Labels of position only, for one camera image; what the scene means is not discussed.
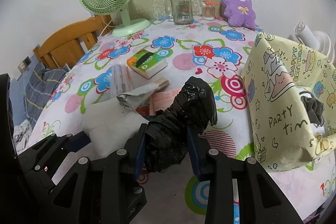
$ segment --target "red heart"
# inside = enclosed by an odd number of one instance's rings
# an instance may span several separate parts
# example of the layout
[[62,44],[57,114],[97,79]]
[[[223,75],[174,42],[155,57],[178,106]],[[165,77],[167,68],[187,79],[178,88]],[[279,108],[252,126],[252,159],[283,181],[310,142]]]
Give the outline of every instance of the red heart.
[[197,71],[195,72],[196,75],[200,75],[203,71],[200,68],[197,68]]

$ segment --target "wooden chair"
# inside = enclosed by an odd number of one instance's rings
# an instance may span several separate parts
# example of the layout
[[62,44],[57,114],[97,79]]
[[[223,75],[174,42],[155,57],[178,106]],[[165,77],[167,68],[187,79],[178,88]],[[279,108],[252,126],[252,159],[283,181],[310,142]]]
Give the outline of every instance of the wooden chair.
[[[87,20],[70,24],[55,32],[40,48],[33,51],[37,59],[45,66],[56,69],[65,64],[73,67],[84,55],[84,51],[78,38],[81,38],[88,50],[97,43],[94,31],[102,31],[111,20],[110,16],[95,16]],[[102,35],[111,30],[107,27]]]

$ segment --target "black plastic bag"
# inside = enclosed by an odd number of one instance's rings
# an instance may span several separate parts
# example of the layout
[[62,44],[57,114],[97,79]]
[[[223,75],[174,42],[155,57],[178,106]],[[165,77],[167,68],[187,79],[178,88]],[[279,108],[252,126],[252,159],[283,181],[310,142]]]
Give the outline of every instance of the black plastic bag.
[[179,164],[188,152],[186,125],[193,124],[202,134],[208,123],[217,123],[212,89],[201,78],[190,77],[172,105],[148,123],[145,165],[160,172]]

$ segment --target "fan base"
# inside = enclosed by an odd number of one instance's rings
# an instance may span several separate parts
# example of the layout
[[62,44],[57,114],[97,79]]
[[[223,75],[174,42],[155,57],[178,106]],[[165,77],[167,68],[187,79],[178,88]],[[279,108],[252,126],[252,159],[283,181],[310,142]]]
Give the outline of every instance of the fan base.
[[114,28],[112,31],[113,37],[125,37],[129,34],[134,34],[138,31],[141,31],[148,26],[150,26],[150,22],[147,19],[144,18],[138,18],[131,20],[131,25],[124,27],[123,24],[118,25]]

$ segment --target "fan stand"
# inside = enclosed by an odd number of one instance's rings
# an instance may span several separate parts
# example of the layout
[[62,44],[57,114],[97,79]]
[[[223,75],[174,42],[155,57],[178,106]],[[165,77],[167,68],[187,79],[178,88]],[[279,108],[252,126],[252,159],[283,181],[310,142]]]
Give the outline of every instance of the fan stand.
[[120,10],[121,19],[123,24],[118,25],[112,31],[113,37],[125,37],[129,34],[134,34],[150,26],[150,22],[144,18],[131,20],[127,8]]

